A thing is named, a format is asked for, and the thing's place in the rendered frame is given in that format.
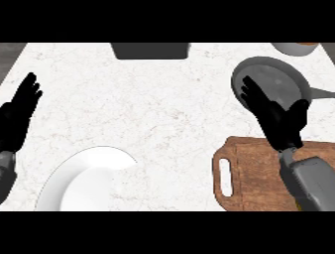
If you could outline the dark grey appliance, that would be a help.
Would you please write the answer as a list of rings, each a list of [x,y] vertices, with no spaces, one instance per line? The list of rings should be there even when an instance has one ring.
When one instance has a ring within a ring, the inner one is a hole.
[[[111,43],[119,60],[182,60],[188,56],[188,43]]]

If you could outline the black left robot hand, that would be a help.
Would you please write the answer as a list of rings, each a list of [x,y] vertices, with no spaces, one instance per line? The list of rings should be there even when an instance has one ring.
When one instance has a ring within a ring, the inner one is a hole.
[[[0,153],[15,153],[21,149],[40,96],[36,75],[29,72],[11,100],[0,107]]]

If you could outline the brown wooden cutting board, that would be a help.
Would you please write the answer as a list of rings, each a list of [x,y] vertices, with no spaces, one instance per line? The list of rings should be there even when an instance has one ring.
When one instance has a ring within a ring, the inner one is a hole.
[[[305,141],[294,160],[319,157],[335,169],[335,143]],[[226,211],[296,211],[278,175],[277,152],[263,138],[226,138],[212,158],[213,194]]]

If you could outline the white plate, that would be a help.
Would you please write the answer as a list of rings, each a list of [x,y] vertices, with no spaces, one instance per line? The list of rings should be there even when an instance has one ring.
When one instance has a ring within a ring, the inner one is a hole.
[[[39,193],[36,211],[108,211],[113,174],[136,164],[110,146],[74,153],[54,170]]]

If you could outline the grey frying pan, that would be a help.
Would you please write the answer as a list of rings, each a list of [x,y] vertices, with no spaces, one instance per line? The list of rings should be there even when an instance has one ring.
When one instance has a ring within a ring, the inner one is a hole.
[[[266,98],[275,101],[284,110],[299,99],[311,101],[335,98],[333,91],[309,86],[303,75],[288,63],[271,57],[251,57],[238,63],[231,75],[234,96],[246,109],[249,109],[247,103],[241,98],[246,76],[254,81]]]

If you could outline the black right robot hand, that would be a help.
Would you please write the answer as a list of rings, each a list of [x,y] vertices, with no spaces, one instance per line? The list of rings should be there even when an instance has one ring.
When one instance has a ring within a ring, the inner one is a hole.
[[[243,78],[241,99],[256,118],[266,142],[275,151],[302,147],[299,131],[306,125],[306,110],[309,102],[296,100],[284,110],[278,103],[269,100],[249,76]]]

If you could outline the grey pot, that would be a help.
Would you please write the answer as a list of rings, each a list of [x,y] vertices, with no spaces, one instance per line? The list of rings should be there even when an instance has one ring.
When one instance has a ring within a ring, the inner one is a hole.
[[[316,48],[316,43],[272,43],[274,48],[287,56],[303,57]]]

